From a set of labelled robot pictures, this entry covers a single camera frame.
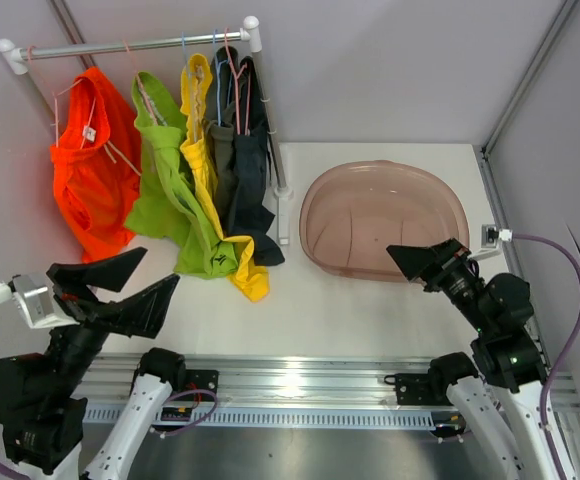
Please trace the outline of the lime green shorts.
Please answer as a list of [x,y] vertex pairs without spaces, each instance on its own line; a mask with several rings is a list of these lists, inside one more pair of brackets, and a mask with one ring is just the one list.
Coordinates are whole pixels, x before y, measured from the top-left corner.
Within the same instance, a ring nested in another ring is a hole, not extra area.
[[203,279],[228,276],[234,259],[219,240],[195,197],[194,179],[180,146],[186,118],[162,82],[139,72],[154,105],[159,124],[149,115],[136,78],[131,97],[136,109],[134,127],[141,140],[139,197],[125,220],[132,232],[168,239],[178,247],[174,271]]

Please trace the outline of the yellow shorts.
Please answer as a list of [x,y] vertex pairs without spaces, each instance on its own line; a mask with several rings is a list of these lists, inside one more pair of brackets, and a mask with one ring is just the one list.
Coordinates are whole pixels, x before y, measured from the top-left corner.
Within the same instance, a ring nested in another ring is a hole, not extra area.
[[212,73],[206,57],[195,53],[186,61],[181,73],[181,113],[186,117],[186,136],[180,150],[194,179],[195,197],[209,220],[219,245],[225,247],[235,266],[228,274],[231,283],[250,301],[262,300],[270,290],[268,270],[254,262],[254,239],[249,235],[228,236],[224,233],[215,206],[218,187],[216,167],[209,154],[203,120],[206,94]]

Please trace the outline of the orange shorts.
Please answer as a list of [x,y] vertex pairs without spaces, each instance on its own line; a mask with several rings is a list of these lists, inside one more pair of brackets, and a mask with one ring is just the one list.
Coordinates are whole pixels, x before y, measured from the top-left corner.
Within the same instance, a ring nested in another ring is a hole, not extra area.
[[70,89],[67,125],[50,146],[53,195],[91,263],[118,254],[134,238],[125,221],[139,197],[141,139],[136,114],[96,68]]

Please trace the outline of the pink hanger of green shorts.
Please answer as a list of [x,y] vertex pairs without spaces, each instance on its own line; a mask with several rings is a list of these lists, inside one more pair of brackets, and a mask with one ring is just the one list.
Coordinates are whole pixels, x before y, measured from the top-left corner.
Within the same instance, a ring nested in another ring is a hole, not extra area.
[[135,56],[134,56],[132,50],[130,49],[128,42],[125,39],[122,40],[122,43],[123,43],[123,46],[124,46],[124,49],[125,49],[127,55],[130,58],[130,61],[131,61],[131,64],[132,64],[132,68],[133,68],[133,72],[134,72],[134,76],[136,78],[136,82],[138,84],[139,91],[140,91],[140,93],[142,95],[142,98],[143,98],[143,101],[144,101],[144,104],[145,104],[145,108],[148,110],[149,115],[150,115],[150,117],[152,119],[152,122],[155,125],[158,125],[159,124],[159,117],[156,115],[155,110],[154,110],[154,105],[152,103],[152,100],[151,100],[150,96],[147,94],[147,92],[145,90],[144,83],[142,82],[141,76],[139,74],[139,69],[138,69],[138,65],[137,65]]

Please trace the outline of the pink hanger of navy shorts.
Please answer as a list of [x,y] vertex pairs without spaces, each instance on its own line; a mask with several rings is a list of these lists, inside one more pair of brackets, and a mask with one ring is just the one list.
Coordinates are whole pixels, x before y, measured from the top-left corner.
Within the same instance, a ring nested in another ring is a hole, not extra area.
[[236,133],[238,135],[251,135],[250,127],[250,101],[252,95],[252,79],[250,64],[246,59],[242,59],[239,64],[233,58],[230,52],[229,42],[227,40],[228,29],[224,31],[224,49],[228,59],[230,69],[234,102],[235,102],[235,120]]

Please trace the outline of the olive green shorts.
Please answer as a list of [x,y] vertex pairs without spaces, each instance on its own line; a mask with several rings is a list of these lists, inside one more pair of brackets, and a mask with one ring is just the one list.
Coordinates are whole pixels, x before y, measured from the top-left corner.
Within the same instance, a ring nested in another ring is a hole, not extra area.
[[219,126],[216,122],[207,118],[205,111],[204,129],[208,140],[208,150],[214,161],[218,179],[214,194],[214,203],[221,224],[226,229],[228,212],[236,190],[236,176],[234,174],[234,136],[235,136],[235,102],[231,105],[233,113],[232,123],[228,127]]

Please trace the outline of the blue hanger of olive shorts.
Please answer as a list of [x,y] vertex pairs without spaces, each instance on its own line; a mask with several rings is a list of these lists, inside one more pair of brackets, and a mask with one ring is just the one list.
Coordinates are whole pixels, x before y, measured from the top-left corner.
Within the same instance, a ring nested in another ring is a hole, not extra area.
[[235,98],[235,84],[230,63],[239,63],[238,51],[229,43],[220,42],[218,32],[213,32],[213,57],[211,62],[212,84],[208,90],[207,118],[219,126],[228,127],[232,123],[232,102]]

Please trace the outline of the pink hanger of orange shorts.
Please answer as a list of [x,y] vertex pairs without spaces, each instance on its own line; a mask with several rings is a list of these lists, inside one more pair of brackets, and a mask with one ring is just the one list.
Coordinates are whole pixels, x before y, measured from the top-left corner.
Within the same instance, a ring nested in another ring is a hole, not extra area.
[[[69,93],[72,89],[74,89],[77,85],[79,85],[82,82],[82,78],[77,77],[76,80],[73,81],[68,87],[64,88],[61,91],[57,91],[48,83],[46,78],[42,75],[41,71],[34,64],[34,61],[32,60],[32,49],[33,47],[30,46],[26,50],[26,53],[28,54],[29,67],[39,77],[41,83],[50,91],[52,97],[51,112],[53,115],[53,123],[51,124],[51,126],[54,128],[54,137],[55,137],[54,146],[58,148],[60,144],[59,98],[64,94]],[[104,151],[114,164],[117,163],[117,158],[120,158],[136,175],[140,175],[139,170],[130,162],[127,156],[124,153],[122,153],[111,141],[108,141],[104,144]]]

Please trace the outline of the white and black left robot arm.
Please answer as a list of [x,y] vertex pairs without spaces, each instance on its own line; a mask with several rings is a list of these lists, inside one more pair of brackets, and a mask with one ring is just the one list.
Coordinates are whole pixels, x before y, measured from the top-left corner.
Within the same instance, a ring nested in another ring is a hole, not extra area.
[[219,403],[215,387],[192,383],[183,355],[152,348],[135,370],[128,401],[99,453],[79,467],[88,401],[74,393],[111,334],[153,339],[164,325],[180,277],[170,274],[121,300],[147,250],[137,247],[87,264],[52,264],[47,272],[0,282],[0,304],[13,302],[31,329],[46,329],[42,353],[0,358],[0,426],[13,479],[125,479],[164,405],[189,396]]

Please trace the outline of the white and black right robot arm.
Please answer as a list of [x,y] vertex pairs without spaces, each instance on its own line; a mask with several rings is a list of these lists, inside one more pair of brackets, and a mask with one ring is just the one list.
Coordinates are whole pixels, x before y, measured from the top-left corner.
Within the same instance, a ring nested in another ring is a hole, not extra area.
[[406,280],[444,294],[477,333],[470,355],[430,362],[426,389],[459,411],[496,478],[576,478],[552,408],[554,376],[526,329],[534,314],[529,284],[508,272],[484,280],[475,256],[455,238],[386,251]]

